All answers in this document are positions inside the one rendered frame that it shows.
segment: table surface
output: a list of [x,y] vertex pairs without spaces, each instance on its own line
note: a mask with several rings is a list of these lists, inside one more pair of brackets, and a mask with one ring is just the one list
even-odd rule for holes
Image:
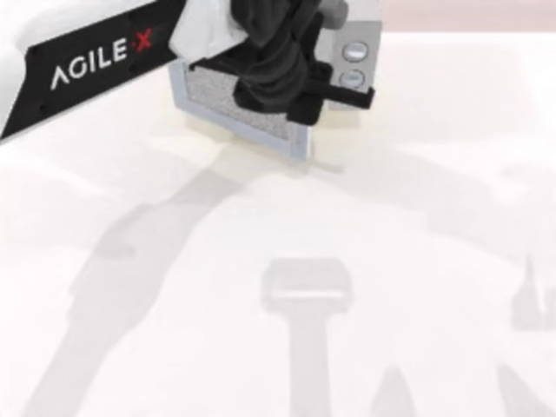
[[386,34],[302,165],[166,70],[2,146],[0,415],[556,415],[555,50]]

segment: agilex logo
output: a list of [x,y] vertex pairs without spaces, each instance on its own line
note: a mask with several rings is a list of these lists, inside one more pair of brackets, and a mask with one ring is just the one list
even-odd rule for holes
[[139,31],[135,33],[132,40],[123,37],[114,41],[109,48],[101,47],[76,56],[67,68],[58,65],[50,84],[50,90],[56,91],[63,84],[70,84],[72,81],[82,79],[88,74],[94,74],[121,63],[129,58],[130,53],[140,54],[144,52],[153,46],[150,40],[151,35],[152,29]]

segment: white tabletop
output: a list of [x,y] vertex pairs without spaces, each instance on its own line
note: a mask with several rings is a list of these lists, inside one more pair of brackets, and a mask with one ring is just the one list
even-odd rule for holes
[[0,147],[0,415],[556,415],[555,50],[387,34],[301,166],[165,70]]

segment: red letter x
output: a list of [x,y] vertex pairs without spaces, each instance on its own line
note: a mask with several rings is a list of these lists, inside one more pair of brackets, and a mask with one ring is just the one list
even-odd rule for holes
[[152,43],[150,42],[149,38],[152,33],[152,29],[145,30],[145,33],[137,32],[136,36],[139,40],[139,44],[133,42],[132,45],[136,49],[137,52],[141,52],[145,48],[150,48]]

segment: pink wall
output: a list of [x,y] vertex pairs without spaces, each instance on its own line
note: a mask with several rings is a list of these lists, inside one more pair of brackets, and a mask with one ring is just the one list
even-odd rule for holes
[[382,0],[387,30],[556,30],[556,0]]

